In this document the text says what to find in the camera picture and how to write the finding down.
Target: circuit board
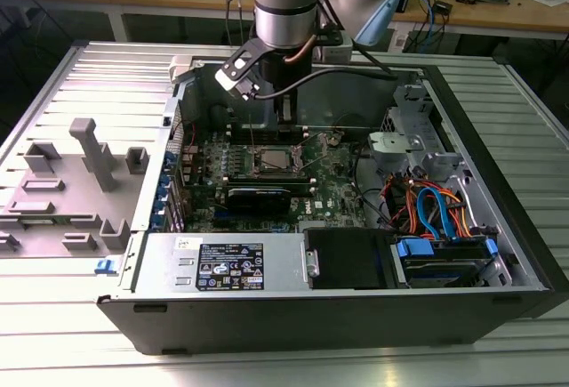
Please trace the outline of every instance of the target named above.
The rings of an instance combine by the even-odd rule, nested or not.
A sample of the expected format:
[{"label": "circuit board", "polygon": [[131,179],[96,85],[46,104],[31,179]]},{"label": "circuit board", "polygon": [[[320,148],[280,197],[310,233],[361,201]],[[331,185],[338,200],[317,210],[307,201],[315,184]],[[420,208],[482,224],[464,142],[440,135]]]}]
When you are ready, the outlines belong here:
[{"label": "circuit board", "polygon": [[[212,134],[188,149],[182,166],[187,232],[296,232],[308,227],[364,227],[361,199],[351,185],[349,142],[333,131],[298,144],[234,144]],[[228,190],[290,191],[284,213],[231,216]]]}]

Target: slotted aluminum surface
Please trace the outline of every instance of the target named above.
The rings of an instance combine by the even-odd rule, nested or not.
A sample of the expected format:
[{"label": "slotted aluminum surface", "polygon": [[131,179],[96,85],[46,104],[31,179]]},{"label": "slotted aluminum surface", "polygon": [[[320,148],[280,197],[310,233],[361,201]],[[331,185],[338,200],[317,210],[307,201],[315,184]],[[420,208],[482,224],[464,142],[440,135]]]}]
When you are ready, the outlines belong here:
[{"label": "slotted aluminum surface", "polygon": [[[113,128],[122,127],[133,129],[127,136],[137,145],[151,141],[149,136],[154,122],[159,120],[159,107],[171,91],[167,69],[176,54],[229,56],[230,51],[185,45],[90,44],[71,53],[67,67],[46,86],[47,92],[40,94],[39,99],[49,104],[50,111],[39,113],[39,123],[32,122],[24,136],[45,133],[45,129],[41,131],[45,126],[52,127],[47,131],[53,136],[59,136],[61,127],[67,127],[70,110],[85,110],[97,113],[105,139],[112,140]],[[391,54],[382,54],[379,59],[440,67],[567,273],[569,153],[565,131],[550,113],[515,75],[490,59]],[[115,151],[124,146],[121,141],[114,145]],[[14,172],[26,168],[21,162],[17,156],[10,158]],[[6,163],[2,172],[8,178]],[[14,385],[142,382],[163,386],[309,383],[386,387],[569,383],[569,304],[539,319],[510,322],[471,346],[144,356],[92,303],[98,293],[107,292],[116,282],[116,278],[94,277],[96,261],[0,260],[2,385],[10,385],[10,381]],[[254,328],[251,321],[239,320],[238,315],[228,317]]]}]

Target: chip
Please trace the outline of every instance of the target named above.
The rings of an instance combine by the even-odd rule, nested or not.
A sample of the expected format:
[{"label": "chip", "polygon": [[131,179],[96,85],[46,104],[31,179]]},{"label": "chip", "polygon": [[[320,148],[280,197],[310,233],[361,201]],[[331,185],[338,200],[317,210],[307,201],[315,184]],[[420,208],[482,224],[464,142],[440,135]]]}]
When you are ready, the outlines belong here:
[{"label": "chip", "polygon": [[268,149],[260,155],[261,169],[288,169],[289,157],[286,151],[279,149]]}]

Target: motherboard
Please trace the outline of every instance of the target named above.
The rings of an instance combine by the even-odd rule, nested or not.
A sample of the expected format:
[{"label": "motherboard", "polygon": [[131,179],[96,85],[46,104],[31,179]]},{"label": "motherboard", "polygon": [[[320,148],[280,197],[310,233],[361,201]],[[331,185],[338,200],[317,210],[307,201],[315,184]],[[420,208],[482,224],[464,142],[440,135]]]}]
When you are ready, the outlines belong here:
[{"label": "motherboard", "polygon": [[353,143],[333,130],[201,135],[184,149],[180,175],[187,232],[295,232],[364,227],[354,191]]}]

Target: warning label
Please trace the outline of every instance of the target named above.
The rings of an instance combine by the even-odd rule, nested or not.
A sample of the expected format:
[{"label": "warning label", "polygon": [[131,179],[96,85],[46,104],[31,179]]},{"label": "warning label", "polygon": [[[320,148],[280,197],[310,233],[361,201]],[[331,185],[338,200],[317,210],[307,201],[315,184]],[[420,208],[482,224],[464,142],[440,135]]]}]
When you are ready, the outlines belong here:
[{"label": "warning label", "polygon": [[263,244],[202,244],[197,263],[200,291],[251,291],[264,285]]}]

